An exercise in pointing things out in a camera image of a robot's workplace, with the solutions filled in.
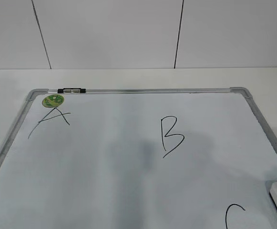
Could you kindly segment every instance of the white table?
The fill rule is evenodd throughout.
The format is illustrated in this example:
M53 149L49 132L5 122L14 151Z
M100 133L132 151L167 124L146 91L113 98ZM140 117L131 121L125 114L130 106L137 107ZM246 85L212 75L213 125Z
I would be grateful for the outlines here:
M277 135L277 68L0 70L0 145L35 88L150 89L246 87Z

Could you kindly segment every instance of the green sticker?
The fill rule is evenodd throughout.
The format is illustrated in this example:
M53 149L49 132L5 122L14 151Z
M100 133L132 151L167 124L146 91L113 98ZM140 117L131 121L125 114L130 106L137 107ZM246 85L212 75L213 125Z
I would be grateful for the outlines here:
M43 99L42 104L48 108L60 106L64 102L64 97L59 94L52 94Z

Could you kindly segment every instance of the black clip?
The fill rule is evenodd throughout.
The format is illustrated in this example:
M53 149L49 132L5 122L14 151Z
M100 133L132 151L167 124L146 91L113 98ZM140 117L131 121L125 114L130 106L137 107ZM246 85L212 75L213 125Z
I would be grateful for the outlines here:
M86 93L85 88L75 87L75 88L60 88L58 89L59 94L63 93Z

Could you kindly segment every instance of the whiteboard surface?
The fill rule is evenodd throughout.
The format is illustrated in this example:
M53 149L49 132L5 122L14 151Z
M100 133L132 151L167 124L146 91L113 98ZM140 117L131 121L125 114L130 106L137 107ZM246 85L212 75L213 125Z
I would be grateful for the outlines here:
M64 95L70 126L57 117L28 139L44 97L0 168L0 229L221 229L233 203L246 211L230 209L230 229L277 228L277 155L242 95ZM185 139L163 159L168 115Z

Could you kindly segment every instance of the gray plastic corner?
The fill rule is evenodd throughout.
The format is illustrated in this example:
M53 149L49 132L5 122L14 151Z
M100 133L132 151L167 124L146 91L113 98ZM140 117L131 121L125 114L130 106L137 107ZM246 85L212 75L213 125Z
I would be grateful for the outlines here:
M245 98L250 98L250 99L253 98L252 94L249 92L249 90L246 87L230 87L230 92L240 93Z
M47 92L48 89L33 89L28 93L26 100L34 100L38 95L46 94Z

